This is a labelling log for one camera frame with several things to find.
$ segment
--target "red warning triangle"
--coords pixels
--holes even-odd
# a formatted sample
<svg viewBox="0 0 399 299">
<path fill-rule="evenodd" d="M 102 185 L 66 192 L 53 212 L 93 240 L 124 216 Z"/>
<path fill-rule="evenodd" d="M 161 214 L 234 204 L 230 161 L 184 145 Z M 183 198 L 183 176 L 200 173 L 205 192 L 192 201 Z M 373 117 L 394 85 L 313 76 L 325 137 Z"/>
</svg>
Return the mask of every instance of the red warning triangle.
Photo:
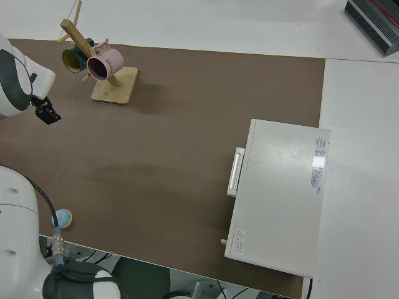
<svg viewBox="0 0 399 299">
<path fill-rule="evenodd" d="M 242 239 L 244 237 L 245 237 L 245 235 L 242 232 L 240 232 L 239 230 L 237 230 L 237 240 Z"/>
</svg>

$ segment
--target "green mug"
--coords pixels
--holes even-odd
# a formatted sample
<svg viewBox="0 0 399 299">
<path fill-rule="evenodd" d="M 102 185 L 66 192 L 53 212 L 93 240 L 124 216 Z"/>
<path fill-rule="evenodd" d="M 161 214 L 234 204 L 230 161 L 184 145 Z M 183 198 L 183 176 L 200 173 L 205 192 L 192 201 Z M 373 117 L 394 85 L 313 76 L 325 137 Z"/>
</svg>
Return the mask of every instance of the green mug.
<svg viewBox="0 0 399 299">
<path fill-rule="evenodd" d="M 91 47 L 94 46 L 94 41 L 92 39 L 86 40 Z M 77 45 L 62 52 L 62 61 L 64 62 L 64 65 L 75 74 L 87 68 L 87 59 L 89 58 L 83 54 Z"/>
</svg>

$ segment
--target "white table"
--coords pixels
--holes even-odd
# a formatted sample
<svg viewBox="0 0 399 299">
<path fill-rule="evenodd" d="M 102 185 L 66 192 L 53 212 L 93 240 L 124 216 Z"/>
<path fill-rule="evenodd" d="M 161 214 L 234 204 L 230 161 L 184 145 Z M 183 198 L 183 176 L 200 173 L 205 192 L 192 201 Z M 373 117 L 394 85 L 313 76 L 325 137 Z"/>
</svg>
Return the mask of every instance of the white table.
<svg viewBox="0 0 399 299">
<path fill-rule="evenodd" d="M 332 142 L 312 298 L 396 298 L 399 53 L 383 58 L 345 2 L 84 0 L 78 28 L 113 44 L 328 58 L 320 127 Z M 3 1 L 0 30 L 57 39 L 72 3 Z"/>
</svg>

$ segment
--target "wooden base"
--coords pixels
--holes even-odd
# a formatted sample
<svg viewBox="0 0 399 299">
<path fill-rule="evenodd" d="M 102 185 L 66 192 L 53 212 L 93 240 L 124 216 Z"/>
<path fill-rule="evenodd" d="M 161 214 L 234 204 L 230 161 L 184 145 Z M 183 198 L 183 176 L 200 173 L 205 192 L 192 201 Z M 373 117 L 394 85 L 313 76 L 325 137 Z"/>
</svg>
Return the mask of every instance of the wooden base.
<svg viewBox="0 0 399 299">
<path fill-rule="evenodd" d="M 129 104 L 137 76 L 138 69 L 136 67 L 123 67 L 115 74 L 120 85 L 113 86 L 107 81 L 97 81 L 93 90 L 92 99 L 98 102 L 120 105 Z"/>
</svg>

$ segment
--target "mug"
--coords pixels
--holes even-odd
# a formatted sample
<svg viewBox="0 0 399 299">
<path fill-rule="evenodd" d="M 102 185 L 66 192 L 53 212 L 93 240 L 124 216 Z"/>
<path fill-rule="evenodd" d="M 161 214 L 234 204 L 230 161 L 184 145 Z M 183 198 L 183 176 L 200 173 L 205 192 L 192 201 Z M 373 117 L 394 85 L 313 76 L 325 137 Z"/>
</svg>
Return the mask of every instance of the mug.
<svg viewBox="0 0 399 299">
<path fill-rule="evenodd" d="M 86 39 L 91 47 L 94 46 L 94 41 L 92 39 Z M 79 73 L 87 68 L 87 60 L 89 58 L 83 54 L 79 47 L 75 46 L 70 49 L 66 49 L 62 53 L 62 61 L 64 65 L 72 73 Z"/>
<path fill-rule="evenodd" d="M 96 53 L 96 48 L 103 47 L 103 50 Z M 121 53 L 111 49 L 107 42 L 102 42 L 90 48 L 92 56 L 87 61 L 87 68 L 93 78 L 104 81 L 115 75 L 124 65 L 125 61 Z"/>
</svg>

